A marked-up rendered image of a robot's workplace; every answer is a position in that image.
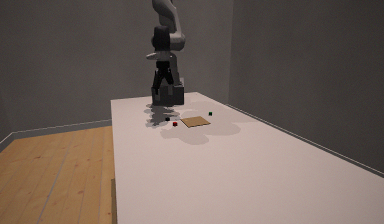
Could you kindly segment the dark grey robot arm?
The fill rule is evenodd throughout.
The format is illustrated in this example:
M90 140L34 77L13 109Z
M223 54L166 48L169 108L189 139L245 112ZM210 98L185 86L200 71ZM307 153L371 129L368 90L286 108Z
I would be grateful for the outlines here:
M171 69L174 81L172 86L177 86L182 81L180 81L178 72L177 57L171 51L181 51L186 42L178 12L176 7L173 6L173 0L152 0L152 7L158 13L161 25L154 27L151 44L155 50L146 58L148 60L169 61L168 69Z

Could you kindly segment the tan flat mat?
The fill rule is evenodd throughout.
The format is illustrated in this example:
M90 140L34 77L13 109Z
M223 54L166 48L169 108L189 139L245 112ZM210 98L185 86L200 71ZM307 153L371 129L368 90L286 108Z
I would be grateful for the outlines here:
M211 124L201 116L180 119L188 128Z

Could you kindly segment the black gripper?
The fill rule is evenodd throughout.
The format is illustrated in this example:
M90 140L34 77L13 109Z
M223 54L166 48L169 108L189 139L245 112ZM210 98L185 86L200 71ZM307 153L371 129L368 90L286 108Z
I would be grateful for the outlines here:
M170 62L156 62L156 67L158 70L155 70L154 80L152 88L155 91L155 100L160 101L160 85L162 82L162 79L165 78L168 83L168 95L173 95L173 84L174 80L172 77Z

